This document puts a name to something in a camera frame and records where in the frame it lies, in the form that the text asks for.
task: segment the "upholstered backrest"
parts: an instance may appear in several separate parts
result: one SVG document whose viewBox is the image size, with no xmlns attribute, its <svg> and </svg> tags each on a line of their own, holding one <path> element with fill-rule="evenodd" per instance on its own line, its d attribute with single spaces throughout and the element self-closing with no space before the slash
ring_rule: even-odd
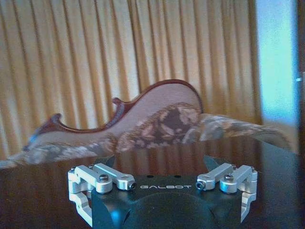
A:
<svg viewBox="0 0 305 229">
<path fill-rule="evenodd" d="M 105 126 L 91 130 L 73 129 L 61 123 L 61 115 L 56 114 L 36 130 L 24 150 L 45 143 L 77 145 L 97 141 L 108 133 L 119 136 L 135 127 L 140 120 L 179 102 L 191 104 L 203 112 L 198 93 L 190 84 L 181 80 L 158 82 L 130 102 L 123 102 L 118 98 L 113 99 L 113 102 L 117 109 L 112 120 Z"/>
</svg>

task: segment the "sofa armrest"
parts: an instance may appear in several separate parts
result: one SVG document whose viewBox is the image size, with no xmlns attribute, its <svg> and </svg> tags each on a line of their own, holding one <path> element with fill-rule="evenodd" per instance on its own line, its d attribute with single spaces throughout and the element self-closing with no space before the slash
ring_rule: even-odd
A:
<svg viewBox="0 0 305 229">
<path fill-rule="evenodd" d="M 291 150 L 286 136 L 277 128 L 239 121 L 222 115 L 201 114 L 200 124 L 197 128 L 186 133 L 183 143 L 205 141 L 223 137 L 248 135 L 253 138 L 270 143 L 274 146 Z"/>
</svg>

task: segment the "sofa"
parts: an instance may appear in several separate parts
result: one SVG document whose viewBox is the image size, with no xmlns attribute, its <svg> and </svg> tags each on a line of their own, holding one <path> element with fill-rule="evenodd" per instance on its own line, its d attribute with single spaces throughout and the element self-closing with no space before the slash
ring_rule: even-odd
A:
<svg viewBox="0 0 305 229">
<path fill-rule="evenodd" d="M 0 168 L 107 157 L 141 148 L 240 135 L 291 149 L 285 135 L 274 127 L 204 113 L 199 94 L 185 81 L 161 81 L 130 102 L 118 98 L 112 101 L 117 105 L 112 119 L 96 129 L 70 128 L 60 121 L 60 114 L 55 114 L 35 131 L 20 153 L 0 161 Z"/>
</svg>

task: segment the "silver metal bracket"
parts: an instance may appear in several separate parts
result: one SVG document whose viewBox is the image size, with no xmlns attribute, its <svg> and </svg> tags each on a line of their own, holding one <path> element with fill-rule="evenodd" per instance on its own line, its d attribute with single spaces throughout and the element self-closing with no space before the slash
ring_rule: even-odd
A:
<svg viewBox="0 0 305 229">
<path fill-rule="evenodd" d="M 89 206 L 89 194 L 95 188 L 98 193 L 107 194 L 112 190 L 113 183 L 120 190 L 133 190 L 136 187 L 134 177 L 121 173 L 102 163 L 73 167 L 68 172 L 69 200 L 75 202 L 78 214 L 92 227 L 92 209 Z"/>
<path fill-rule="evenodd" d="M 250 204 L 256 200 L 257 171 L 251 166 L 236 166 L 223 163 L 209 173 L 197 177 L 196 187 L 199 190 L 211 190 L 215 183 L 220 183 L 220 190 L 227 194 L 242 191 L 241 222 L 248 215 Z"/>
</svg>

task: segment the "sofa cushion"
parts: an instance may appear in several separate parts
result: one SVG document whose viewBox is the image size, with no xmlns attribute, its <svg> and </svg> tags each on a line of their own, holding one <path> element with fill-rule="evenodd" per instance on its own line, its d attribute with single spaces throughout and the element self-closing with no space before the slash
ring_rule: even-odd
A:
<svg viewBox="0 0 305 229">
<path fill-rule="evenodd" d="M 200 111 L 188 103 L 165 107 L 140 121 L 118 139 L 117 153 L 180 143 L 186 132 L 198 124 Z"/>
<path fill-rule="evenodd" d="M 275 127 L 235 120 L 224 115 L 201 114 L 197 128 L 186 133 L 183 143 L 205 141 L 223 137 L 250 135 L 258 140 L 291 150 L 285 135 Z"/>
<path fill-rule="evenodd" d="M 45 143 L 36 146 L 27 152 L 10 156 L 9 161 L 18 164 L 40 164 L 73 158 L 90 156 L 110 156 L 114 154 L 117 144 L 116 137 L 109 133 L 97 141 L 89 143 L 79 143 L 77 145 L 67 145 L 58 143 Z"/>
</svg>

